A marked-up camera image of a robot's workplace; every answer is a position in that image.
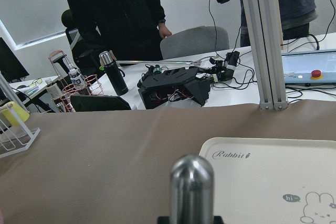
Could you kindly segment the grey office chair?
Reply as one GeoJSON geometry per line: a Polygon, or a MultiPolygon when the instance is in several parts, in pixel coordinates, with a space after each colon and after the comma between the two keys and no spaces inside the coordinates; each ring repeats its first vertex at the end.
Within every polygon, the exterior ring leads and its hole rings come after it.
{"type": "Polygon", "coordinates": [[[163,59],[172,59],[229,49],[228,32],[223,27],[199,26],[163,39],[163,59]]]}

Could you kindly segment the person in black jacket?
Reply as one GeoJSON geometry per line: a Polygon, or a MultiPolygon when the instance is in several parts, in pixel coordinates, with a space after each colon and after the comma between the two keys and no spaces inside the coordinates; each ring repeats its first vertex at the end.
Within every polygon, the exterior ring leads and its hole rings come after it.
{"type": "Polygon", "coordinates": [[[79,34],[99,61],[111,51],[117,60],[159,61],[161,41],[171,36],[160,0],[67,0],[79,34]]]}

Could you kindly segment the black thermos flask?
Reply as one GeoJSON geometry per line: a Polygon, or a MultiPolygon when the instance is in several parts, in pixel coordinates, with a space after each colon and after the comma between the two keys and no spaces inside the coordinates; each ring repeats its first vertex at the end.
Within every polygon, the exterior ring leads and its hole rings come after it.
{"type": "Polygon", "coordinates": [[[128,92],[128,87],[124,81],[117,62],[112,58],[111,53],[104,51],[99,54],[100,61],[103,63],[104,71],[107,74],[116,94],[124,95],[128,92]]]}

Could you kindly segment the yellow cup in rack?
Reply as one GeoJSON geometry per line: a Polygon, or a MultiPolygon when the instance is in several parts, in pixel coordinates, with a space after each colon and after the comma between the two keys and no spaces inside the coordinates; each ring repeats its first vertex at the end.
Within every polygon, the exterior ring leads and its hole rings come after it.
{"type": "Polygon", "coordinates": [[[20,122],[24,123],[29,119],[29,113],[14,101],[1,106],[1,113],[12,126],[20,126],[20,122]]]}

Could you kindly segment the cream plastic tray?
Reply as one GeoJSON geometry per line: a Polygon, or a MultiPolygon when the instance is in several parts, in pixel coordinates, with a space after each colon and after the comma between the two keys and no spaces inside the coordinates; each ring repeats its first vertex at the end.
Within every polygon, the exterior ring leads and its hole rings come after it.
{"type": "Polygon", "coordinates": [[[335,142],[215,137],[214,213],[225,223],[335,223],[335,142]]]}

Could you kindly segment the aluminium frame post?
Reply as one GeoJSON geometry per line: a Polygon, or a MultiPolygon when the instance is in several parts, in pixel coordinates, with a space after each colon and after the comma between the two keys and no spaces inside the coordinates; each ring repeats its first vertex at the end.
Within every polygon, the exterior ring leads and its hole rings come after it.
{"type": "Polygon", "coordinates": [[[278,0],[243,0],[256,71],[260,107],[288,106],[281,58],[282,30],[278,0]]]}

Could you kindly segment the steel muddler black tip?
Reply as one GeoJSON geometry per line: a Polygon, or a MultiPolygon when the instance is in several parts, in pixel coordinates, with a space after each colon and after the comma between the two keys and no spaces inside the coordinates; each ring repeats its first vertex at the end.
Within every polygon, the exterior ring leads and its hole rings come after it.
{"type": "Polygon", "coordinates": [[[185,155],[170,174],[170,223],[214,222],[214,170],[205,158],[185,155]]]}

